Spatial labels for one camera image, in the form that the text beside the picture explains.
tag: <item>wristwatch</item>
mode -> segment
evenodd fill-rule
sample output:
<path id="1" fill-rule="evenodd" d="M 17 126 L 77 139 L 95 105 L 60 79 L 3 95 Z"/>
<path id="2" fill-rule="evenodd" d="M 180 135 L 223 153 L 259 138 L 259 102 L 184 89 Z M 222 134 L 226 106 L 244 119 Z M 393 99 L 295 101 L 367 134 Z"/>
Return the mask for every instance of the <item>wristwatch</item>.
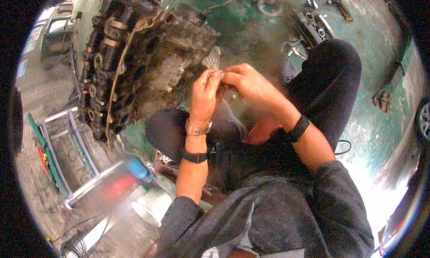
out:
<path id="1" fill-rule="evenodd" d="M 193 127 L 189 125 L 188 119 L 187 119 L 187 121 L 185 122 L 185 131 L 187 132 L 187 134 L 190 134 L 190 135 L 195 135 L 195 136 L 204 135 L 209 133 L 209 131 L 211 131 L 211 126 L 212 126 L 212 122 L 208 123 L 208 125 L 205 127 Z"/>

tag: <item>white cup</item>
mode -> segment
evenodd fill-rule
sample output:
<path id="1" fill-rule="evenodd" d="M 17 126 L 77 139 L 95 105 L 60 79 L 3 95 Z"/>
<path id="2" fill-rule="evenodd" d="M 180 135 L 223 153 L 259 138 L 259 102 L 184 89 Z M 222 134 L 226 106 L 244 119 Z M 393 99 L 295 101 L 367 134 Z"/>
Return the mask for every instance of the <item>white cup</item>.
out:
<path id="1" fill-rule="evenodd" d="M 146 222 L 160 227 L 161 220 L 172 204 L 172 198 L 161 188 L 151 188 L 132 202 L 132 207 Z"/>

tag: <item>left hand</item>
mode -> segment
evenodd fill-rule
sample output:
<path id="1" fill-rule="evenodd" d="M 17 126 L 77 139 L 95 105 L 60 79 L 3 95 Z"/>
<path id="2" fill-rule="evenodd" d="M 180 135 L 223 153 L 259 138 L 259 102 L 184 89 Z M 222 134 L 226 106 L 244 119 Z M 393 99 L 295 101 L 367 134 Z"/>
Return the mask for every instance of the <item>left hand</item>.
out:
<path id="1" fill-rule="evenodd" d="M 191 95 L 190 126 L 202 128 L 208 125 L 217 104 L 217 89 L 221 70 L 207 69 L 193 84 Z"/>

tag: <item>engine block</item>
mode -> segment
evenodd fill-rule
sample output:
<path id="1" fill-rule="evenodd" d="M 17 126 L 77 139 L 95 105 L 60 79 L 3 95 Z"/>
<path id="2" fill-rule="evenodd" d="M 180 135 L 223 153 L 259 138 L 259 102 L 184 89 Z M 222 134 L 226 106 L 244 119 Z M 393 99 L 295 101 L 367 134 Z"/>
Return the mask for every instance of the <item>engine block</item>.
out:
<path id="1" fill-rule="evenodd" d="M 170 12 L 158 1 L 103 0 L 92 18 L 78 113 L 96 142 L 115 140 L 153 112 L 148 102 L 165 108 L 184 71 L 201 65 L 220 35 L 193 8 L 180 4 Z"/>

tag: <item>shoe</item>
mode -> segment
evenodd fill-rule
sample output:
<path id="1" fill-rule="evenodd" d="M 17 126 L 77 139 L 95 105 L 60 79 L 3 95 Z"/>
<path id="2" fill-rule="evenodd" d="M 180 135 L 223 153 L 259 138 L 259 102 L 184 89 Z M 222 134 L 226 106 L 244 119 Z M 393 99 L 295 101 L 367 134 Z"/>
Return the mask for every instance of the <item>shoe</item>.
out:
<path id="1" fill-rule="evenodd" d="M 212 128 L 209 134 L 215 141 L 239 142 L 248 135 L 248 130 L 234 117 L 230 106 L 223 99 L 212 115 Z"/>
<path id="2" fill-rule="evenodd" d="M 286 84 L 291 83 L 298 74 L 296 67 L 288 58 L 282 59 L 281 67 L 282 82 Z"/>

